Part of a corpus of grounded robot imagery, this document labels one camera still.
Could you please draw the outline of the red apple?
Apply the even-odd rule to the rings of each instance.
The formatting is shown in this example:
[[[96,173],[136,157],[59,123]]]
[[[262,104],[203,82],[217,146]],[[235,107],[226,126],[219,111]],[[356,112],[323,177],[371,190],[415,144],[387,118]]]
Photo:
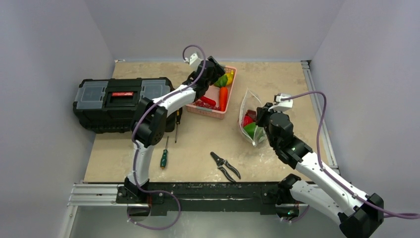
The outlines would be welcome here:
[[[243,120],[242,120],[242,123],[241,123],[241,126],[242,127],[246,127],[247,125],[249,125],[249,124],[251,124],[251,123],[253,123],[253,122],[255,122],[255,121],[253,121],[250,117],[248,117],[248,116],[244,116],[243,117]]]

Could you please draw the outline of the clear dotted zip top bag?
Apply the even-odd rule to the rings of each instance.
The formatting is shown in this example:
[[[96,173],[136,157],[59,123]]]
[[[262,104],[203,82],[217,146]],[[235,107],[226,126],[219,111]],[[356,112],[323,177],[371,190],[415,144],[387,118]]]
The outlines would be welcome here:
[[[238,125],[242,135],[254,147],[266,140],[264,129],[257,126],[257,108],[262,106],[259,96],[247,88],[239,108]]]

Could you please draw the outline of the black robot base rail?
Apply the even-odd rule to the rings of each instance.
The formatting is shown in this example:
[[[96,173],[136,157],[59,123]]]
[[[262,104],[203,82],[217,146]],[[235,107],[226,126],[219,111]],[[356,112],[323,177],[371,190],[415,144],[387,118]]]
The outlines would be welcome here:
[[[291,188],[301,178],[289,174],[280,182],[146,182],[141,190],[125,180],[118,186],[116,203],[148,205],[152,216],[168,211],[257,212],[297,217]]]

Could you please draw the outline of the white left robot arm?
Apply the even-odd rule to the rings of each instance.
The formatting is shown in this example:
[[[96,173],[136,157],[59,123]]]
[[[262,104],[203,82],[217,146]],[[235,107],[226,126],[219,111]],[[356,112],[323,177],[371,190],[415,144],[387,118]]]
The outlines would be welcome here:
[[[128,196],[136,203],[145,201],[148,196],[146,183],[151,158],[155,145],[164,136],[167,117],[204,96],[209,87],[225,74],[224,67],[212,56],[203,60],[190,58],[189,65],[195,70],[178,88],[161,97],[145,97],[139,101],[131,123],[133,166],[124,181]]]

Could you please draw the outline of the dark red mangosteen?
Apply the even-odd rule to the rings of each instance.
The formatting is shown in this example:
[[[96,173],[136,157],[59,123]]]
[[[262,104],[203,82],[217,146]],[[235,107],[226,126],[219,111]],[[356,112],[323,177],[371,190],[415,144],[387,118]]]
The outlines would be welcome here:
[[[257,120],[257,112],[253,110],[247,110],[246,116],[250,117],[253,121]]]

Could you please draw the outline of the green bell pepper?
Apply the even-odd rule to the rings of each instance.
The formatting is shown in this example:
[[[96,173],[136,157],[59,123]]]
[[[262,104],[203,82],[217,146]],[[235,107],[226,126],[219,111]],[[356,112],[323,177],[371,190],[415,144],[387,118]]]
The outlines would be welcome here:
[[[243,129],[254,141],[257,141],[264,136],[263,129],[261,127],[258,127],[255,122],[244,126]]]

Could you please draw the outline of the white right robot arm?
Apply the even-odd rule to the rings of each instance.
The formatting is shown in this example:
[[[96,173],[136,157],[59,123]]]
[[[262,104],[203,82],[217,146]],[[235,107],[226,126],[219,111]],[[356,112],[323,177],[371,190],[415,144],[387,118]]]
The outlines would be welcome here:
[[[384,221],[383,199],[368,194],[343,179],[318,160],[318,155],[294,135],[288,115],[277,111],[277,105],[266,103],[257,108],[257,126],[264,129],[269,145],[279,160],[317,185],[311,186],[294,174],[279,185],[279,198],[304,202],[338,224],[347,238],[368,238]]]

